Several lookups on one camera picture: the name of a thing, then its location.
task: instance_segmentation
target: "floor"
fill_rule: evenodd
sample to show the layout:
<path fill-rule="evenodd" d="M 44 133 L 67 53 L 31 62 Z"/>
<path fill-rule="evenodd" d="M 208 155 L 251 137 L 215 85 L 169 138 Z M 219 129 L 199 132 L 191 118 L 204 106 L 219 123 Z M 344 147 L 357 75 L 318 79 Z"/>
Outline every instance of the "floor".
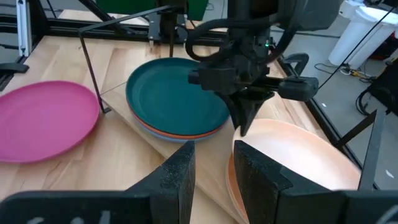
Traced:
<path fill-rule="evenodd" d="M 77 0 L 62 1 L 50 0 L 55 9 L 85 9 Z M 47 7 L 46 1 L 42 0 L 44 7 Z M 205 12 L 204 20 L 217 19 L 222 14 L 227 16 L 228 0 L 210 0 L 208 10 Z M 2 4 L 15 4 L 14 0 L 0 0 L 0 13 L 13 13 L 15 9 L 11 7 L 1 7 Z M 328 55 L 338 41 L 339 36 L 343 33 L 349 21 L 342 17 L 338 17 L 333 25 L 327 30 L 316 32 L 303 32 L 296 35 L 285 55 L 305 52 L 309 54 L 310 61 L 303 72 L 303 76 L 317 77 L 320 83 L 323 83 L 329 76 L 325 72 L 318 71 L 314 68 L 317 63 L 328 64 Z M 282 31 L 272 28 L 272 36 L 278 41 L 282 35 Z M 0 34 L 1 43 L 17 45 L 15 35 Z M 0 63 L 11 62 L 17 58 L 18 54 L 15 50 L 0 49 Z M 370 75 L 379 75 L 383 69 L 383 63 L 370 60 L 366 64 L 366 73 Z M 317 101 L 323 106 L 324 112 L 336 126 L 341 134 L 357 125 L 364 116 L 359 114 L 355 108 L 355 100 L 358 95 L 367 87 L 367 84 L 361 83 L 355 77 L 349 77 L 341 73 L 336 74 L 316 95 Z M 369 111 L 376 108 L 385 110 L 375 98 L 371 98 Z M 364 159 L 368 146 L 371 129 L 368 128 L 349 145 L 356 153 L 358 158 Z M 382 133 L 381 152 L 379 156 L 376 183 L 382 189 L 398 189 L 398 165 L 395 162 L 398 158 L 398 117 L 390 114 L 386 118 L 384 130 Z"/>

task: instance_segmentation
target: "wooden table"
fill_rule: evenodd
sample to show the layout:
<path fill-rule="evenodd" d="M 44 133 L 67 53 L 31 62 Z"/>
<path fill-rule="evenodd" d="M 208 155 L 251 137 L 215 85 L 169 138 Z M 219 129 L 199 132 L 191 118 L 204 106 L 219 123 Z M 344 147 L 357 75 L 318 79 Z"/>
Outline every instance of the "wooden table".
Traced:
<path fill-rule="evenodd" d="M 90 12 L 71 10 L 64 11 L 60 17 L 98 20 Z M 145 24 L 146 21 L 133 19 L 127 23 Z M 143 131 L 134 121 L 124 94 L 131 72 L 147 61 L 168 57 L 169 46 L 93 39 L 86 39 L 86 45 L 100 92 L 113 111 L 102 115 L 90 136 L 64 155 L 28 165 L 0 164 L 0 198 L 22 190 L 124 190 L 180 147 L 181 144 L 157 139 Z M 214 47 L 195 47 L 199 54 L 215 51 Z M 182 46 L 175 46 L 174 55 L 188 58 Z M 93 90 L 81 44 L 76 38 L 44 37 L 25 64 L 30 70 L 17 74 L 0 95 L 42 80 L 70 80 Z M 271 76 L 283 77 L 281 71 L 278 64 L 271 65 Z M 293 123 L 322 136 L 303 103 L 283 100 L 278 95 L 264 103 L 257 118 Z M 225 170 L 233 132 L 228 121 L 213 138 L 197 143 L 192 223 L 234 223 L 234 219 L 244 223 L 226 189 Z"/>

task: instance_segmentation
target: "stack of plates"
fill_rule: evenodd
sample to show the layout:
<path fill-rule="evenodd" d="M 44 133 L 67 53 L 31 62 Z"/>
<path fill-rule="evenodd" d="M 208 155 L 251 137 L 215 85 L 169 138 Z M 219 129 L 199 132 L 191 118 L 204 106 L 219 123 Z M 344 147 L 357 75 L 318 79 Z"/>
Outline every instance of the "stack of plates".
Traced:
<path fill-rule="evenodd" d="M 126 86 L 127 102 L 149 133 L 174 142 L 210 137 L 224 125 L 229 112 L 212 91 L 188 83 L 198 62 L 162 58 L 137 68 Z"/>

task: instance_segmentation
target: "green panel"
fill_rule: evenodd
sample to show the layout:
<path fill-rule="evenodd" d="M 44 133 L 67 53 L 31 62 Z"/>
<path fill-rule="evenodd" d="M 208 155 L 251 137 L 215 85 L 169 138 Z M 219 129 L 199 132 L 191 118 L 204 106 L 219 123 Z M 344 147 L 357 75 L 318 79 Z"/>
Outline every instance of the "green panel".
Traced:
<path fill-rule="evenodd" d="M 107 13 L 134 14 L 155 8 L 154 0 L 96 0 L 97 5 Z M 200 21 L 205 14 L 208 0 L 188 0 L 188 18 Z"/>

